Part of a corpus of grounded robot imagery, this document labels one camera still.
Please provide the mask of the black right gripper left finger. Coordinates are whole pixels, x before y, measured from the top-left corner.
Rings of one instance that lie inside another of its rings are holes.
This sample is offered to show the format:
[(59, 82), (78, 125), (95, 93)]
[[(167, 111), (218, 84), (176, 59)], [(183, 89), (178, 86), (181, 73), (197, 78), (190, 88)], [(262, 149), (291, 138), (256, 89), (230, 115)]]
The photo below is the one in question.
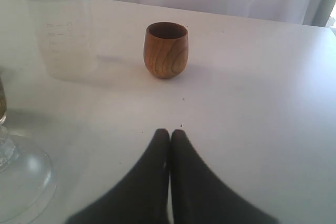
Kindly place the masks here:
[(170, 135), (157, 129), (134, 167), (67, 223), (168, 223)]

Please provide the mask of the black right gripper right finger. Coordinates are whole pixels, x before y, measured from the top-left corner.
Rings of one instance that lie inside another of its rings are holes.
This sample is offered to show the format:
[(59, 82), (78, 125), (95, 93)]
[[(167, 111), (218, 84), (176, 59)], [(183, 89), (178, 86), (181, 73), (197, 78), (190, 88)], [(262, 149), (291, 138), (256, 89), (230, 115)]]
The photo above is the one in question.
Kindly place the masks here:
[(225, 185), (182, 130), (171, 136), (170, 175), (174, 223), (278, 223)]

